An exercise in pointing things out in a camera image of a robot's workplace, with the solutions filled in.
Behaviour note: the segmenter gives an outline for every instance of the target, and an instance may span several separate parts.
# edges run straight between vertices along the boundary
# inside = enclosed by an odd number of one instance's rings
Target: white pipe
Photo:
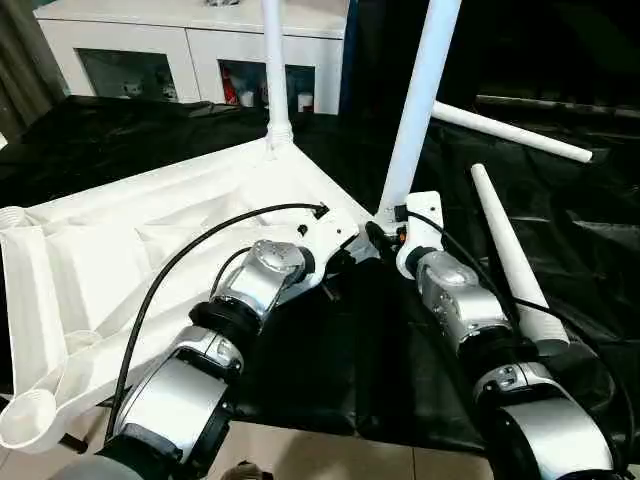
[[[393,222],[393,208],[404,204],[427,134],[431,109],[449,52],[461,0],[430,0],[400,127],[393,147],[378,217]]]
[[[436,101],[433,105],[433,116],[439,120],[460,125],[461,127],[477,130],[478,132],[504,138],[512,142],[527,145],[529,147],[554,153],[561,157],[570,158],[578,162],[588,163],[592,152],[568,143],[554,140],[553,138],[538,135],[537,133],[514,127],[508,123],[498,122],[491,118],[483,117],[475,113],[467,112],[460,108],[452,107]]]
[[[293,141],[287,107],[287,79],[282,53],[280,0],[262,0],[264,41],[269,90],[269,125],[267,140],[272,147]]]
[[[487,217],[489,230],[498,250],[511,293],[514,297],[548,307],[542,289],[484,166],[476,164],[471,167],[471,176],[480,197],[482,210]],[[518,310],[523,335],[536,344],[541,355],[556,355],[569,345],[562,322],[556,317],[521,305],[518,305]]]

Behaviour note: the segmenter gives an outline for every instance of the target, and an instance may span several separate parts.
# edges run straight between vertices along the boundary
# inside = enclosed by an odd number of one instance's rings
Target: curtain
[[[0,132],[11,142],[64,98],[31,2],[0,0]]]

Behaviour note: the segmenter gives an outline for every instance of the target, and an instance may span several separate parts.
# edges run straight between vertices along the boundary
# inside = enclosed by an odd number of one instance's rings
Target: black tarp
[[[301,115],[296,144],[375,211],[397,125]],[[263,136],[254,109],[70,98],[0,151],[0,206],[29,206]],[[640,143],[558,138],[596,150],[582,165],[432,122],[414,191],[442,195],[446,228],[501,281],[468,167],[484,162],[549,303],[598,340],[640,412]],[[481,451],[412,287],[370,260],[283,306],[240,385],[237,418],[422,447]],[[1,382],[10,384],[6,322]],[[550,367],[620,441],[622,403],[576,343]],[[640,461],[636,448],[634,460]]]

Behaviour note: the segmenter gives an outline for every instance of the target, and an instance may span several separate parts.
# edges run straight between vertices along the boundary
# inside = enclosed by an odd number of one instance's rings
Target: floor
[[[80,417],[71,433],[101,446],[108,411],[96,408]],[[45,480],[76,460],[57,446],[40,454],[0,450],[0,480]],[[491,480],[487,462],[458,453],[410,448],[356,438],[232,422],[231,430],[209,473],[219,480],[242,460],[272,472],[276,480]]]

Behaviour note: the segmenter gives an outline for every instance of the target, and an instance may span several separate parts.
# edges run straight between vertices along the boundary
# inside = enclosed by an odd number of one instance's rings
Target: red object
[[[231,83],[229,70],[227,70],[226,67],[222,67],[222,89],[224,90],[224,101],[227,105],[240,104],[236,89],[233,88],[233,83]]]

